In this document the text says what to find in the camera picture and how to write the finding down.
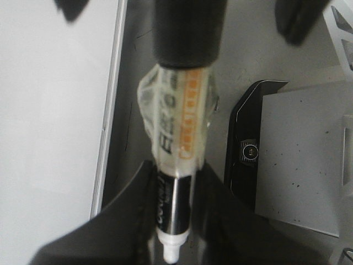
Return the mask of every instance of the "round button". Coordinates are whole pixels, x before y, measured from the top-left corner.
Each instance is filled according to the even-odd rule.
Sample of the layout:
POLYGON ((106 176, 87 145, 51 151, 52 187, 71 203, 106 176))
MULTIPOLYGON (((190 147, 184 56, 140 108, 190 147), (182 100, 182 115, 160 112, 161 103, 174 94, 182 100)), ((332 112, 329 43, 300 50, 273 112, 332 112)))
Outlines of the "round button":
POLYGON ((256 159, 258 157, 259 150, 254 145, 247 145, 243 149, 243 155, 248 160, 254 160, 254 159, 256 159))

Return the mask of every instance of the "white surface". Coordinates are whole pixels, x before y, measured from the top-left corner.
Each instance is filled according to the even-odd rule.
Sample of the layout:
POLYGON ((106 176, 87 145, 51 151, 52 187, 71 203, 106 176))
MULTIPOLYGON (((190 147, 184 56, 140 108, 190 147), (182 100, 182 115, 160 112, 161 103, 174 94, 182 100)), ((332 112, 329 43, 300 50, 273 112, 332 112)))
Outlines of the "white surface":
POLYGON ((352 84, 264 97, 256 213, 338 236, 342 116, 352 84))
POLYGON ((89 219, 117 1, 0 3, 0 264, 89 219))

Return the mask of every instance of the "marker pen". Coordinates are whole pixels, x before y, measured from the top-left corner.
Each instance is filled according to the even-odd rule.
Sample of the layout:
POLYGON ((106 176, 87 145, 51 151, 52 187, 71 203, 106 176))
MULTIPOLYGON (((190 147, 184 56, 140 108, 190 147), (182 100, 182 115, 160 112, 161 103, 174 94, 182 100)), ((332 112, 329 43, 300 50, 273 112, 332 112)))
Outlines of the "marker pen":
POLYGON ((138 102, 158 168, 157 234, 175 263, 189 234, 195 175, 204 164, 209 118, 216 104, 209 67, 156 66, 140 83, 138 102))

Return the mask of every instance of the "black handle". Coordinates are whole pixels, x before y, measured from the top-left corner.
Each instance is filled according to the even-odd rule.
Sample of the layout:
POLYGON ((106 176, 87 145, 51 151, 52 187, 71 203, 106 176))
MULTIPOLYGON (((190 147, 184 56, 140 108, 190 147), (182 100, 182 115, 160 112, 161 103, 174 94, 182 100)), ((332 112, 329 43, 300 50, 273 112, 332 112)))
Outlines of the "black handle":
POLYGON ((220 49, 227 0, 154 0, 154 54, 167 68, 205 67, 220 49))

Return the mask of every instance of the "gray surface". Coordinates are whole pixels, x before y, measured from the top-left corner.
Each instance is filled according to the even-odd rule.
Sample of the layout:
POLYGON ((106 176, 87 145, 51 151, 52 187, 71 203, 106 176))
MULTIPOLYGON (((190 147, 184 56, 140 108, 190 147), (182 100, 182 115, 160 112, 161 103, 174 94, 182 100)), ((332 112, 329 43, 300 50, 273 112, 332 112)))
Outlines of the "gray surface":
POLYGON ((339 202, 339 229, 340 238, 339 242, 336 244, 334 252, 330 258, 331 264, 337 264, 342 250, 344 248, 353 248, 353 181, 352 181, 352 171, 347 171, 346 167, 351 167, 352 165, 352 152, 353 152, 353 105, 351 106, 349 113, 346 113, 343 117, 342 130, 345 130, 343 137, 342 146, 344 149, 344 163, 343 163, 343 183, 340 193, 339 202))
POLYGON ((345 82, 264 97, 256 213, 339 235, 341 123, 352 98, 345 82))
POLYGON ((313 230, 302 229, 299 226, 290 225, 285 222, 270 220, 270 224, 276 230, 292 238, 294 241, 318 251, 326 260, 330 258, 332 250, 339 242, 337 237, 328 236, 313 230))
MULTIPOLYGON (((152 158, 136 99, 139 80, 155 63, 151 4, 150 0, 128 3, 105 203, 126 185, 143 159, 152 158)), ((215 63, 220 110, 213 117, 208 134, 212 141, 206 146, 206 159, 220 178, 224 173, 231 110, 252 83, 275 79, 300 81, 300 86, 305 86, 306 82, 322 82, 323 72, 327 81, 341 75, 323 18, 301 47, 288 46, 276 31, 274 5, 274 0, 228 1, 221 52, 215 63)))

